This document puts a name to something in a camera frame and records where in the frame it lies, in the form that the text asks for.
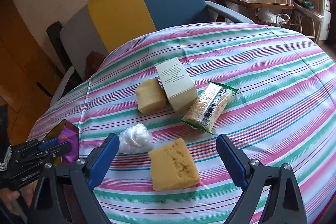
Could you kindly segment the purple snack packet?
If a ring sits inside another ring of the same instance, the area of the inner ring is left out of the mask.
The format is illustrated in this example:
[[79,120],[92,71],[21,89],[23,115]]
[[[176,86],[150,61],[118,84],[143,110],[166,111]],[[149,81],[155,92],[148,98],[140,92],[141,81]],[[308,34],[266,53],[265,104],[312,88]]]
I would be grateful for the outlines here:
[[79,155],[79,129],[77,127],[62,129],[58,136],[58,142],[59,144],[68,142],[71,145],[70,152],[62,156],[62,164],[68,165],[75,162]]

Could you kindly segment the white plastic ball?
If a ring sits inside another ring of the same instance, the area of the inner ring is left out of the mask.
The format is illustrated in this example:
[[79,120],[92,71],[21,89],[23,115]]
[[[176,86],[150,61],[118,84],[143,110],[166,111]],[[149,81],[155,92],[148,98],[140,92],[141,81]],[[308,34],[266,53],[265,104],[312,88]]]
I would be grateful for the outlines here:
[[153,148],[153,135],[142,123],[123,130],[119,137],[118,152],[124,155],[149,152]]

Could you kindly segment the cereal bar packet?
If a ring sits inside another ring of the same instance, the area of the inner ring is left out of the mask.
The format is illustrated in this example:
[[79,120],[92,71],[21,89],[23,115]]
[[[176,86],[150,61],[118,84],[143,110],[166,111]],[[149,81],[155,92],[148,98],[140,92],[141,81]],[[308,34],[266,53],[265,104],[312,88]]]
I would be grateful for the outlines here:
[[181,121],[190,127],[214,134],[212,129],[237,89],[226,84],[208,81],[207,87],[197,98]]

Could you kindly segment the yellow sponge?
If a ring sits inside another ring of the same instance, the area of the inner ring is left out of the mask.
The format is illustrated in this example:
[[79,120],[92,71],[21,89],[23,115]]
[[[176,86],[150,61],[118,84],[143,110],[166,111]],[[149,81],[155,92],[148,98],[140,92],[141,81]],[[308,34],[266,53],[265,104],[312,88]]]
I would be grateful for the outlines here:
[[200,182],[194,160],[182,138],[149,152],[154,191],[188,188]]
[[152,114],[166,107],[166,95],[157,79],[141,83],[135,90],[138,110],[142,114]]

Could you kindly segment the cream cardboard box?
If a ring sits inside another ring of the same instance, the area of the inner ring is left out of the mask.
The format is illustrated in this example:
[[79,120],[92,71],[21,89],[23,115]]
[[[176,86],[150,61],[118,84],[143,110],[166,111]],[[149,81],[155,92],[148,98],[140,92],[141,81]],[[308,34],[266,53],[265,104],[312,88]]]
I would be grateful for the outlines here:
[[185,112],[198,98],[196,86],[177,57],[155,66],[167,99],[176,113]]

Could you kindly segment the gold tin box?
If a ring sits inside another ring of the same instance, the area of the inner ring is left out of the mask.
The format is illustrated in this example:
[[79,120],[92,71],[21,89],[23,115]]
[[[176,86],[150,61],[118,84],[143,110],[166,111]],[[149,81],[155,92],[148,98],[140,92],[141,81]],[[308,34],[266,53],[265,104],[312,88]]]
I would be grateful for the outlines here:
[[57,124],[43,139],[42,141],[50,141],[57,139],[58,144],[69,142],[71,144],[71,152],[59,157],[55,160],[56,166],[70,165],[76,161],[79,156],[79,128],[64,119]]

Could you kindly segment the wooden wardrobe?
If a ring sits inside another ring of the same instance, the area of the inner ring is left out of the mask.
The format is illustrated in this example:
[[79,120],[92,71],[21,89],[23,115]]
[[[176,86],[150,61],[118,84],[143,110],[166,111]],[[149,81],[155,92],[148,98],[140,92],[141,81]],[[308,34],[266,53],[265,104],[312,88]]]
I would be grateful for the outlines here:
[[1,103],[9,107],[7,132],[12,144],[26,141],[34,123],[49,109],[50,94],[61,79],[13,0],[1,0]]

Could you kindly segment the striped tablecloth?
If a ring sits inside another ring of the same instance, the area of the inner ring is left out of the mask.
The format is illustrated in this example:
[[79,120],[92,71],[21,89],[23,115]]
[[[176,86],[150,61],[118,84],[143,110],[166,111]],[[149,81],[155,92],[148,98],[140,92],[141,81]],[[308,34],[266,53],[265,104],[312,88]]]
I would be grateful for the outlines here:
[[87,157],[111,133],[94,188],[112,223],[318,223],[335,213],[335,62],[309,38],[243,23],[171,27],[112,51],[51,106]]

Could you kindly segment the dark red cushion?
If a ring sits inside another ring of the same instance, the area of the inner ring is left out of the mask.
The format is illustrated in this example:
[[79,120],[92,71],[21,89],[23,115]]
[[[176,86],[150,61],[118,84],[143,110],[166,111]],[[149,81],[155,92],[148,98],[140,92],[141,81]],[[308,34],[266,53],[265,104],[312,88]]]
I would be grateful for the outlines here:
[[85,79],[92,77],[102,65],[106,56],[98,52],[90,52],[86,57]]

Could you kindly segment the wooden side table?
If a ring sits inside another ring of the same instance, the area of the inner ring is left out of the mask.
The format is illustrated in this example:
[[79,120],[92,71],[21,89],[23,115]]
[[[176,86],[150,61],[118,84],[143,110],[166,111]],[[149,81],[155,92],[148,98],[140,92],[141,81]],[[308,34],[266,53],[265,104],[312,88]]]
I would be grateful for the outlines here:
[[227,3],[233,3],[239,6],[243,6],[247,9],[255,23],[257,22],[256,12],[257,9],[282,9],[293,10],[294,4],[286,0],[215,0],[218,4],[224,5]]

